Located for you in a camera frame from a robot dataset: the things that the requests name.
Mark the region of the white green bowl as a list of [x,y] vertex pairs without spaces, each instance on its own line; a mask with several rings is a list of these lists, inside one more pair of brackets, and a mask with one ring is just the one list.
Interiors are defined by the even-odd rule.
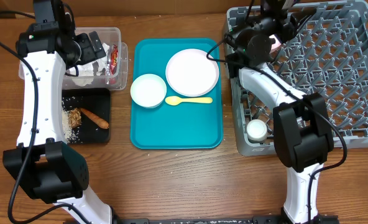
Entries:
[[143,108],[158,107],[167,94],[164,80],[155,74],[144,74],[137,77],[131,86],[131,98]]

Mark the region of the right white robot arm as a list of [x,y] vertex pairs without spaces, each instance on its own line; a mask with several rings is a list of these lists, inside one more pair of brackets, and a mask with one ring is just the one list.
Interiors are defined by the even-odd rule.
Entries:
[[222,60],[241,86],[252,92],[272,112],[276,155],[287,168],[287,196],[279,216],[254,217],[253,223],[339,223],[335,215],[320,215],[316,208],[318,179],[322,171],[334,169],[347,158],[325,166],[339,131],[328,117],[324,98],[306,94],[282,80],[268,64],[271,53],[294,39],[315,10],[289,13],[294,1],[261,1],[260,14],[247,13],[228,29],[222,44],[232,53]]

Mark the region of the small pink bowl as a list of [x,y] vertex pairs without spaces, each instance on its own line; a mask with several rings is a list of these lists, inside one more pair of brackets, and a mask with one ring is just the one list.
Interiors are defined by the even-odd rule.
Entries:
[[269,39],[271,40],[272,43],[270,53],[273,53],[274,51],[278,50],[281,47],[282,43],[275,34],[271,35]]

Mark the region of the white cup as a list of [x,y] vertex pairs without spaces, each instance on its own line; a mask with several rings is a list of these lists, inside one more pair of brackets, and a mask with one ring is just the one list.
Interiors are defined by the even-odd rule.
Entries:
[[253,119],[246,126],[246,134],[250,142],[264,142],[268,135],[267,125],[260,119]]

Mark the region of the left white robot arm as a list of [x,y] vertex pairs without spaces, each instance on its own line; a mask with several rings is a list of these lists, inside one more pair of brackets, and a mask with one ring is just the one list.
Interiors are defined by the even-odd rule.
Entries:
[[75,34],[72,10],[60,1],[37,1],[35,22],[11,54],[24,72],[24,111],[15,149],[2,163],[15,179],[13,189],[62,208],[78,223],[118,223],[114,209],[90,187],[85,158],[72,149],[62,126],[63,77],[69,68],[105,55],[96,33]]

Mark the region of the brown food chunk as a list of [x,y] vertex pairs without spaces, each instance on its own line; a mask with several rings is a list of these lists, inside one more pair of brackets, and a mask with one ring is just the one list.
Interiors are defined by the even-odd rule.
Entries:
[[69,111],[68,125],[71,128],[77,128],[81,125],[81,111],[79,108],[75,108]]

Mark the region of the red ketchup packet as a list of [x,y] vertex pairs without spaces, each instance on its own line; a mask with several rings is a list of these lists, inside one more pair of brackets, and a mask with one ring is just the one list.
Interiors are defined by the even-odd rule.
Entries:
[[118,54],[119,54],[119,51],[118,51],[117,45],[113,45],[110,48],[109,58],[107,61],[107,67],[106,67],[107,76],[113,76],[116,73]]

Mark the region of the white napkin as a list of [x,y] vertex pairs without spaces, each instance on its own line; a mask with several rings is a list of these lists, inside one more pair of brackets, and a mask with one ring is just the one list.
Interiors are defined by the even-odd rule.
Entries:
[[94,62],[85,65],[78,65],[78,77],[73,78],[73,82],[77,86],[86,86],[93,82],[95,76],[104,75],[106,72],[108,57],[97,59]]

